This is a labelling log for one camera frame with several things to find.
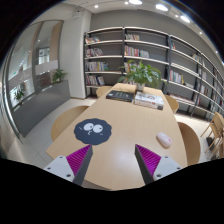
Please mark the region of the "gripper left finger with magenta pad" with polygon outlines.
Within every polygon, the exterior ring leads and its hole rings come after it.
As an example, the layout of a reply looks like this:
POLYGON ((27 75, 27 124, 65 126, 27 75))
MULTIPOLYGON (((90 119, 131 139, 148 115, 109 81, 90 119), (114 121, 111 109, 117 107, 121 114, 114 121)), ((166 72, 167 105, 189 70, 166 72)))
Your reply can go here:
POLYGON ((92 155, 92 146, 87 145, 68 156, 59 155, 44 170, 81 186, 92 155))

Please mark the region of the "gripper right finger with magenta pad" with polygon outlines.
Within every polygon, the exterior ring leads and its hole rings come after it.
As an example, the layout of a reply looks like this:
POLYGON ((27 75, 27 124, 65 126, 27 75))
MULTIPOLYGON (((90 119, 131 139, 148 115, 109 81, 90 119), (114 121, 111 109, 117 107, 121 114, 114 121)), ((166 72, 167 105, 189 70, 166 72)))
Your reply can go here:
POLYGON ((135 157, 146 185, 182 169, 171 157, 160 156, 138 144, 135 145, 135 157))

